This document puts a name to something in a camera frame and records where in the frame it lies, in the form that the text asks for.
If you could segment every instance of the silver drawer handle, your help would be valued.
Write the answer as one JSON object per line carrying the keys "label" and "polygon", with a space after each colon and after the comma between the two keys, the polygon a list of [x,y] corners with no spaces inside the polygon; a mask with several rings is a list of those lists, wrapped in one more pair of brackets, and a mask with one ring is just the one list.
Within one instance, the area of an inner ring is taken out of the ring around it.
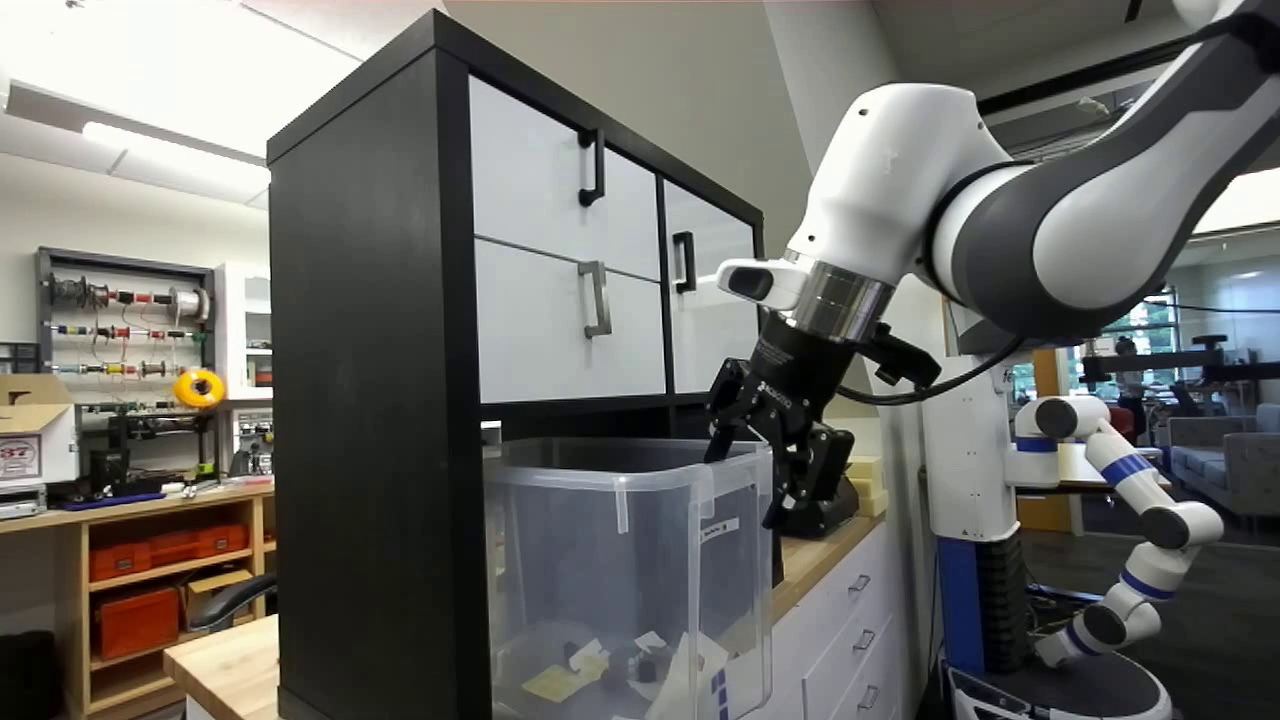
{"label": "silver drawer handle", "polygon": [[873,642],[876,642],[876,633],[870,630],[863,630],[863,637],[859,638],[858,644],[854,646],[854,650],[867,650],[872,646]]}
{"label": "silver drawer handle", "polygon": [[870,710],[876,707],[877,700],[879,700],[879,688],[876,685],[867,685],[867,694],[864,694],[861,702],[858,703],[858,710]]}
{"label": "silver drawer handle", "polygon": [[586,325],[582,332],[593,338],[602,334],[613,334],[613,318],[609,315],[609,288],[604,284],[604,263],[591,260],[577,264],[577,277],[591,274],[591,288],[595,291],[595,324]]}

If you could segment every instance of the orange storage box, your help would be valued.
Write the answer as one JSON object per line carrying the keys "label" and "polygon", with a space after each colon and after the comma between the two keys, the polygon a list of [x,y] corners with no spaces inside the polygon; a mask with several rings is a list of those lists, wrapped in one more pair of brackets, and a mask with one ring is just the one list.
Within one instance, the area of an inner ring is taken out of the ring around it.
{"label": "orange storage box", "polygon": [[151,546],[145,542],[91,550],[88,556],[88,579],[95,583],[151,569]]}
{"label": "orange storage box", "polygon": [[215,525],[196,533],[197,557],[212,557],[248,547],[248,528],[244,525]]}
{"label": "orange storage box", "polygon": [[200,541],[196,533],[183,530],[151,538],[151,566],[173,565],[198,557]]}
{"label": "orange storage box", "polygon": [[97,655],[124,657],[178,642],[178,591],[164,588],[97,609]]}

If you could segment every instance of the plastic container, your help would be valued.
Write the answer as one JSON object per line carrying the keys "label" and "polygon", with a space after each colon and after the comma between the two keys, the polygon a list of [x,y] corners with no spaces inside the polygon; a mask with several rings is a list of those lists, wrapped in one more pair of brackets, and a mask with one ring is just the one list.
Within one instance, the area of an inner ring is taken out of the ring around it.
{"label": "plastic container", "polygon": [[216,525],[196,533],[196,556],[212,557],[248,547],[248,529],[244,525]]}
{"label": "plastic container", "polygon": [[113,544],[88,555],[88,579],[95,583],[151,569],[151,546],[145,542]]}
{"label": "plastic container", "polygon": [[164,588],[99,606],[99,657],[113,660],[178,642],[178,591]]}
{"label": "plastic container", "polygon": [[152,568],[195,560],[200,552],[200,541],[196,538],[196,533],[191,530],[156,536],[148,542],[151,544]]}
{"label": "plastic container", "polygon": [[772,457],[705,450],[548,438],[485,460],[495,708],[732,720],[768,700]]}

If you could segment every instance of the drawer handle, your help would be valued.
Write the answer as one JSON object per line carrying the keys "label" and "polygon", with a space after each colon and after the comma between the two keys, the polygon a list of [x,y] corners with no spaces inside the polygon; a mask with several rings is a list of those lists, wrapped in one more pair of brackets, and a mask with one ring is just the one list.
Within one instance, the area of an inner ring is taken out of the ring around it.
{"label": "drawer handle", "polygon": [[681,245],[685,249],[685,279],[676,283],[676,292],[694,292],[698,290],[698,268],[694,263],[694,233],[689,231],[677,232],[671,236],[672,245]]}
{"label": "drawer handle", "polygon": [[867,685],[867,694],[858,703],[858,710],[870,710],[876,707],[876,701],[879,700],[879,688],[876,685]]}
{"label": "drawer handle", "polygon": [[595,145],[595,187],[577,191],[579,205],[590,208],[591,202],[604,197],[604,128],[577,133],[577,145],[580,147]]}
{"label": "drawer handle", "polygon": [[863,630],[863,637],[858,639],[858,644],[854,646],[854,650],[867,650],[873,642],[876,642],[876,633],[872,630]]}
{"label": "drawer handle", "polygon": [[613,318],[609,315],[609,288],[604,284],[604,263],[591,260],[577,264],[577,277],[591,275],[591,288],[595,291],[595,324],[586,325],[582,332],[588,338],[613,334]]}

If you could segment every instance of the window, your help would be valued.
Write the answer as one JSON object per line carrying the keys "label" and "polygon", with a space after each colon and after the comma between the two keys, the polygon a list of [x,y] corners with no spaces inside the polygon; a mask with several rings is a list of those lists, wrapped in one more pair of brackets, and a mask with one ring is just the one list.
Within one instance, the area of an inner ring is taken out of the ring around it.
{"label": "window", "polygon": [[[1178,309],[1170,305],[1152,305],[1152,302],[1176,305],[1178,292],[1172,287],[1166,287],[1158,295],[1148,295],[1128,315],[1103,328],[1101,337],[1110,338],[1112,342],[1120,337],[1128,337],[1138,346],[1139,355],[1178,352],[1181,343],[1178,327]],[[1084,374],[1084,364],[1079,361],[1079,356],[1083,352],[1083,346],[1070,347],[1066,351],[1073,369],[1070,378],[1071,395],[1089,395],[1088,386],[1080,383],[1080,375]],[[1184,373],[1185,369],[1181,368],[1146,370],[1142,374],[1142,382],[1148,386],[1170,386],[1184,379]],[[1120,397],[1120,389],[1115,382],[1098,383],[1097,391],[1093,395],[1097,395],[1102,400],[1116,400]]]}

